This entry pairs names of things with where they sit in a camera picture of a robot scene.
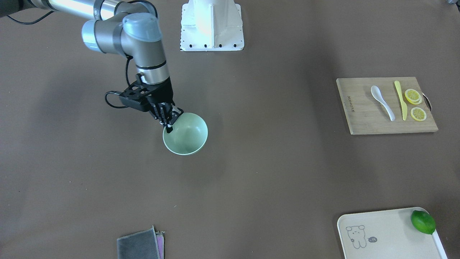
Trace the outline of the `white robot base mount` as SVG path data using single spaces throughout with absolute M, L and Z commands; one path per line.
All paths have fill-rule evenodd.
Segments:
M 244 49 L 242 9 L 233 0 L 189 0 L 181 10 L 181 51 Z

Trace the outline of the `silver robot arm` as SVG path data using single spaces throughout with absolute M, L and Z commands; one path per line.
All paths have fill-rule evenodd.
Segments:
M 166 133 L 183 114 L 174 103 L 156 7 L 146 0 L 2 0 L 1 17 L 39 8 L 86 18 L 82 40 L 92 51 L 119 54 L 136 64 L 136 80 L 117 95 L 121 109 L 148 112 Z

